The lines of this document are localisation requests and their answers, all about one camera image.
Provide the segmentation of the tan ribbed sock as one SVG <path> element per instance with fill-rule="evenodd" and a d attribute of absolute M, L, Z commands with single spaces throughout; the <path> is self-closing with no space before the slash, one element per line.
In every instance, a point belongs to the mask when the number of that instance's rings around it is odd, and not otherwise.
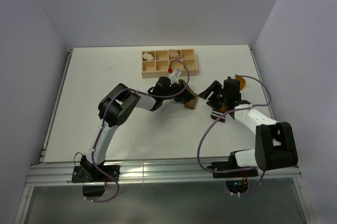
<path fill-rule="evenodd" d="M 188 101 L 183 102 L 184 108 L 194 110 L 197 105 L 198 95 L 190 88 L 190 86 L 187 84 L 185 80 L 180 79 L 179 83 L 183 84 L 183 86 L 186 87 L 185 90 L 193 96 L 193 98 L 189 99 Z"/>

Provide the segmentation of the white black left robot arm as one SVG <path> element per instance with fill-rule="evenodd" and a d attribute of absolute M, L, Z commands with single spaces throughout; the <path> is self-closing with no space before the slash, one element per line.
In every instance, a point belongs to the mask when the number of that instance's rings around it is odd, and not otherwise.
<path fill-rule="evenodd" d="M 155 86 L 145 93 L 128 88 L 122 83 L 112 89 L 98 105 L 98 117 L 101 121 L 98 134 L 88 153 L 80 161 L 84 176 L 89 181 L 98 181 L 102 177 L 107 149 L 113 135 L 135 108 L 156 111 L 163 101 L 170 99 L 183 104 L 187 109 L 194 109 L 197 94 L 184 80 L 178 78 L 172 81 L 165 76 L 160 77 Z"/>

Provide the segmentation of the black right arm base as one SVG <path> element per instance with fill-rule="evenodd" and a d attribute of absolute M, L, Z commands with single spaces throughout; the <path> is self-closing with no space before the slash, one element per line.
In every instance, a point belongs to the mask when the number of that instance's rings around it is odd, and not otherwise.
<path fill-rule="evenodd" d="M 212 171 L 226 171 L 226 173 L 221 174 L 213 173 L 213 178 L 225 179 L 226 188 L 230 192 L 230 195 L 237 197 L 248 192 L 248 178 L 258 176 L 256 168 L 245 171 L 235 171 L 235 169 L 239 169 L 239 166 L 237 164 L 231 164 L 229 161 L 215 161 L 212 162 L 210 166 L 207 166 L 207 168 Z"/>

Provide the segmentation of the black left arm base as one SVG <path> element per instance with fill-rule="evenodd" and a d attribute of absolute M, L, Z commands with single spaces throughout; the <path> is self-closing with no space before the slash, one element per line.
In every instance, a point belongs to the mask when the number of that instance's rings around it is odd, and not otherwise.
<path fill-rule="evenodd" d="M 92 164 L 88 166 L 75 166 L 71 182 L 74 184 L 82 184 L 82 193 L 87 198 L 98 198 L 103 195 L 108 182 L 119 179 L 120 166 L 118 165 L 99 165 L 103 171 L 101 173 Z"/>

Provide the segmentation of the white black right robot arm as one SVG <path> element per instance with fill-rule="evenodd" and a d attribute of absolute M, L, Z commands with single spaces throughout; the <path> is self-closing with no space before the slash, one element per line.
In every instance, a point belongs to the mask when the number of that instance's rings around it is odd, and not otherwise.
<path fill-rule="evenodd" d="M 247 78 L 245 75 L 236 75 L 228 77 L 223 83 L 216 80 L 199 94 L 212 109 L 225 108 L 225 112 L 215 120 L 216 123 L 226 116 L 231 116 L 255 135 L 254 149 L 231 153 L 227 168 L 206 167 L 199 161 L 199 166 L 207 172 L 238 177 L 250 170 L 259 169 L 266 172 L 295 167 L 298 164 L 291 125 L 264 115 L 258 111 L 261 104 L 252 104 L 242 98 L 241 90 Z"/>

